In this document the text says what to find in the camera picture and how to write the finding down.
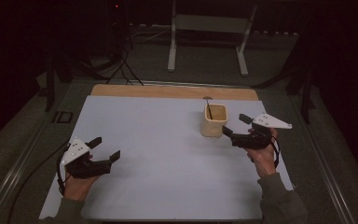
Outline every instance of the white board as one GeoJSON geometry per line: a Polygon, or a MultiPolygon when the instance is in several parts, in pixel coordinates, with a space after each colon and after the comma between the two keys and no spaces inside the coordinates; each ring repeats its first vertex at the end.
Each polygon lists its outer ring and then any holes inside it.
{"type": "MultiPolygon", "coordinates": [[[[251,118],[265,112],[260,101],[210,100],[227,107],[227,126],[247,133],[251,118]]],[[[246,151],[228,137],[200,134],[205,100],[89,96],[72,139],[101,136],[94,161],[121,150],[111,174],[92,187],[85,218],[100,220],[239,220],[261,218],[261,188],[246,151]]],[[[278,172],[292,189],[284,162],[278,172]]],[[[52,182],[40,218],[54,217],[61,201],[52,182]]]]}

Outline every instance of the sleeve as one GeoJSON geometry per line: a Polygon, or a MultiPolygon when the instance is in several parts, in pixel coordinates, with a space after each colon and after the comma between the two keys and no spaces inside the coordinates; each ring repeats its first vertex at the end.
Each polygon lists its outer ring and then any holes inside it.
{"type": "Polygon", "coordinates": [[[88,221],[81,216],[83,206],[84,202],[62,198],[56,217],[46,217],[39,220],[39,224],[88,224],[88,221]]]}
{"type": "Polygon", "coordinates": [[[307,223],[308,211],[298,194],[287,190],[276,173],[259,179],[263,191],[260,208],[266,224],[299,224],[307,223]]]}

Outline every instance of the metal leg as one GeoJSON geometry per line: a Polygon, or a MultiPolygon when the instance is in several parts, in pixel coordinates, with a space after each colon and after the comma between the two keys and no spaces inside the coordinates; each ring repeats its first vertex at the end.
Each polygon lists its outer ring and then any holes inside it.
{"type": "Polygon", "coordinates": [[[248,41],[249,34],[251,33],[253,20],[255,18],[255,13],[257,11],[257,6],[253,6],[251,16],[246,24],[245,32],[243,33],[243,40],[240,46],[237,46],[237,56],[238,56],[238,63],[240,65],[241,76],[247,77],[248,68],[246,67],[245,58],[243,57],[243,50],[245,49],[246,42],[248,41]]]}
{"type": "Polygon", "coordinates": [[[175,70],[176,60],[176,0],[172,0],[171,48],[168,59],[168,71],[175,70]]]}

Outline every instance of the hand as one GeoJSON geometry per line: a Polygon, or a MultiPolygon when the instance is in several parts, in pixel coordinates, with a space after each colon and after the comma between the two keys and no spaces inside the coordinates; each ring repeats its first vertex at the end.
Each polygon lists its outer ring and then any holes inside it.
{"type": "Polygon", "coordinates": [[[98,178],[99,176],[80,179],[74,178],[66,173],[65,193],[63,194],[63,198],[75,201],[85,201],[92,184],[94,184],[98,178]]]}
{"type": "MultiPolygon", "coordinates": [[[[275,138],[278,137],[278,132],[271,128],[271,135],[275,138]]],[[[274,148],[272,145],[268,145],[264,149],[254,150],[251,148],[245,148],[248,152],[249,159],[253,160],[255,163],[255,169],[260,177],[267,175],[272,175],[276,173],[275,164],[274,164],[274,148]]]]}

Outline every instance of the white stand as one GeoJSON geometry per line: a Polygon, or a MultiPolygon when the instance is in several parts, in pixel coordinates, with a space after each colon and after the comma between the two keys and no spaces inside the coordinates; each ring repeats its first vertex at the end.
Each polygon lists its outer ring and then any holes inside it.
{"type": "Polygon", "coordinates": [[[251,32],[252,23],[255,18],[257,6],[253,6],[249,19],[238,18],[221,18],[208,16],[194,16],[176,14],[176,0],[172,1],[172,26],[171,26],[171,48],[168,59],[168,71],[175,70],[176,58],[176,29],[196,30],[196,31],[213,31],[243,34],[242,42],[237,46],[238,63],[240,65],[241,75],[248,76],[248,69],[243,57],[243,50],[251,32]]]}

